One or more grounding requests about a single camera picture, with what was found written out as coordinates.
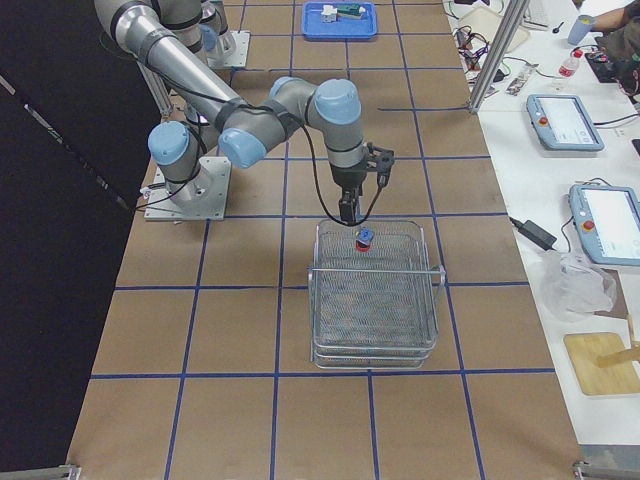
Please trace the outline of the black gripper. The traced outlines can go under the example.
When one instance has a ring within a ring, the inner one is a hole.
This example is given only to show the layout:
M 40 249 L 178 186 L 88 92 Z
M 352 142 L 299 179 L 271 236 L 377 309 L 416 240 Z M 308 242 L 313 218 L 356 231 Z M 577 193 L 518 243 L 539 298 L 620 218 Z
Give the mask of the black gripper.
M 354 225 L 359 222 L 360 215 L 356 214 L 361 196 L 361 187 L 366 179 L 366 170 L 358 165 L 343 168 L 331 166 L 334 182 L 341 188 L 341 197 L 338 202 L 340 219 L 344 223 L 354 220 Z

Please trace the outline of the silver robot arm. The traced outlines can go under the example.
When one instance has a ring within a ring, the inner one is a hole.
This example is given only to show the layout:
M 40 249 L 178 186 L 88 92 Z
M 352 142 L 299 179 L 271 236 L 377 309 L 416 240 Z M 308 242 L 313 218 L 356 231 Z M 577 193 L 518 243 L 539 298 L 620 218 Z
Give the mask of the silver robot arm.
M 222 63 L 235 51 L 236 43 L 229 30 L 222 0 L 202 0 L 199 23 L 204 50 L 208 60 Z
M 140 65 L 158 74 L 186 101 L 185 121 L 156 126 L 148 147 L 161 169 L 165 197 L 159 206 L 192 208 L 212 186 L 199 159 L 214 146 L 236 167 L 248 168 L 298 128 L 323 135 L 334 182 L 342 189 L 339 214 L 346 225 L 366 177 L 367 152 L 356 86 L 346 79 L 314 85 L 283 77 L 268 98 L 249 104 L 208 66 L 198 1 L 98 1 L 104 32 Z

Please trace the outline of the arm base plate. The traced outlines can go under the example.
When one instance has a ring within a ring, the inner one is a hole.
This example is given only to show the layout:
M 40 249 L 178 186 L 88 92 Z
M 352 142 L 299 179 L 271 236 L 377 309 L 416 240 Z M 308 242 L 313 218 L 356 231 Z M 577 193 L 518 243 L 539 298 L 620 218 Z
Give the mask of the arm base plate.
M 232 164 L 226 157 L 203 156 L 196 177 L 172 196 L 166 189 L 164 175 L 156 168 L 153 184 L 144 207 L 147 221 L 221 221 L 225 216 Z
M 205 28 L 202 41 L 208 66 L 212 69 L 245 68 L 250 37 L 247 30 L 228 30 L 218 35 L 214 30 Z

